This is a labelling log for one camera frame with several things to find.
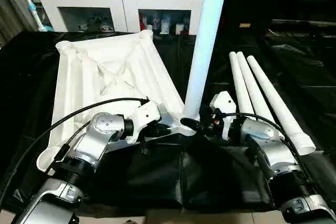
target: white pvc pipe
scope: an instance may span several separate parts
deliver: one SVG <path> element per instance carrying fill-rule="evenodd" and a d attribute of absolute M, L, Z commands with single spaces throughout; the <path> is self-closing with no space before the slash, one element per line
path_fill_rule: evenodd
<path fill-rule="evenodd" d="M 203 0 L 183 114 L 198 119 L 224 0 Z"/>
<path fill-rule="evenodd" d="M 253 56 L 247 57 L 247 61 L 252 68 L 262 90 L 264 91 L 267 100 L 271 104 L 275 114 L 277 115 L 286 134 L 294 143 L 300 155 L 307 155 L 315 151 L 316 147 L 308 136 L 301 129 L 298 122 L 295 120 L 292 113 L 287 108 L 286 104 L 278 94 L 272 83 L 269 81 L 258 62 Z"/>
<path fill-rule="evenodd" d="M 233 82 L 235 84 L 239 111 L 243 113 L 254 114 L 253 107 L 250 101 L 250 97 L 248 95 L 248 92 L 245 86 L 243 74 L 242 74 L 242 71 L 240 70 L 237 55 L 235 52 L 230 52 L 229 56 L 230 56 Z"/>

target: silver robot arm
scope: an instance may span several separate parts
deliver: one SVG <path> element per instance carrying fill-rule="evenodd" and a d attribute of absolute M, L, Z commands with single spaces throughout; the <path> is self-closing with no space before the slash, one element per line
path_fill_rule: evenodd
<path fill-rule="evenodd" d="M 228 92 L 221 92 L 211 102 L 213 110 L 235 112 Z M 288 223 L 335 223 L 336 216 L 321 195 L 317 194 L 298 165 L 288 146 L 273 126 L 246 117 L 224 118 L 222 138 L 238 140 L 249 146 L 257 157 L 276 207 Z"/>
<path fill-rule="evenodd" d="M 85 185 L 95 174 L 104 153 L 115 150 L 116 144 L 135 143 L 140 131 L 159 119 L 160 113 L 154 102 L 142 105 L 127 119 L 104 112 L 96 114 L 86 133 L 76 139 L 54 168 L 52 178 L 46 180 L 12 224 L 79 223 L 75 210 L 82 202 Z"/>

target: white pipe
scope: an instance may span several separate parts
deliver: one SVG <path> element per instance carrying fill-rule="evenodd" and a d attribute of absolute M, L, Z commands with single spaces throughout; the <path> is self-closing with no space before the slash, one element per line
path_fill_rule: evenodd
<path fill-rule="evenodd" d="M 271 120 L 275 123 L 274 118 L 267 106 L 267 103 L 258 87 L 256 79 L 254 78 L 250 67 L 247 64 L 244 54 L 242 52 L 238 52 L 237 58 L 240 70 L 244 77 L 244 82 L 247 87 L 248 94 L 252 102 L 253 109 L 255 110 L 257 115 L 263 116 L 266 119 Z M 279 136 L 282 139 L 285 139 L 285 137 L 281 133 L 279 133 Z"/>
<path fill-rule="evenodd" d="M 287 108 L 286 104 L 278 94 L 272 83 L 269 81 L 258 62 L 253 56 L 247 57 L 247 61 L 252 68 L 262 90 L 264 91 L 267 100 L 271 104 L 275 114 L 277 115 L 286 134 L 294 143 L 300 155 L 307 155 L 315 151 L 316 147 L 308 136 L 301 129 L 298 122 L 295 120 L 292 113 Z"/>
<path fill-rule="evenodd" d="M 233 82 L 235 84 L 236 95 L 238 100 L 239 111 L 243 113 L 254 114 L 253 107 L 248 96 L 248 92 L 245 86 L 242 71 L 240 70 L 239 62 L 235 52 L 230 52 L 230 62 L 233 75 Z"/>
<path fill-rule="evenodd" d="M 198 119 L 224 0 L 203 0 L 183 114 Z"/>

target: black tablecloth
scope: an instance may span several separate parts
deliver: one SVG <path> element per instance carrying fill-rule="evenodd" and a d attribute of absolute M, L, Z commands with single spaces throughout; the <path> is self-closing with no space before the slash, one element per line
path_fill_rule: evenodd
<path fill-rule="evenodd" d="M 25 148 L 51 123 L 61 40 L 86 40 L 119 35 L 83 33 L 21 33 L 0 50 L 1 125 L 0 189 Z M 178 90 L 185 98 L 194 49 L 194 36 L 166 36 L 154 44 Z M 234 96 L 228 53 L 253 54 L 318 150 L 304 157 L 319 192 L 335 207 L 336 77 L 332 47 L 281 38 L 218 37 L 207 78 L 202 110 L 214 94 L 227 90 Z M 17 211 L 45 179 L 35 167 L 46 137 L 28 157 L 6 208 Z M 126 209 L 186 208 L 223 212 L 267 211 L 273 208 L 258 167 L 242 147 L 218 147 L 202 136 L 173 135 L 149 144 L 109 153 L 90 183 L 87 205 L 104 204 Z M 96 216 L 101 216 L 95 208 Z"/>

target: curtain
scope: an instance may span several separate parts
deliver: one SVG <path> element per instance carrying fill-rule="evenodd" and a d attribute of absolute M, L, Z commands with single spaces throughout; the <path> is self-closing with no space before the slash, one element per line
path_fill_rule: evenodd
<path fill-rule="evenodd" d="M 25 0 L 0 0 L 0 47 L 22 30 L 37 30 Z"/>

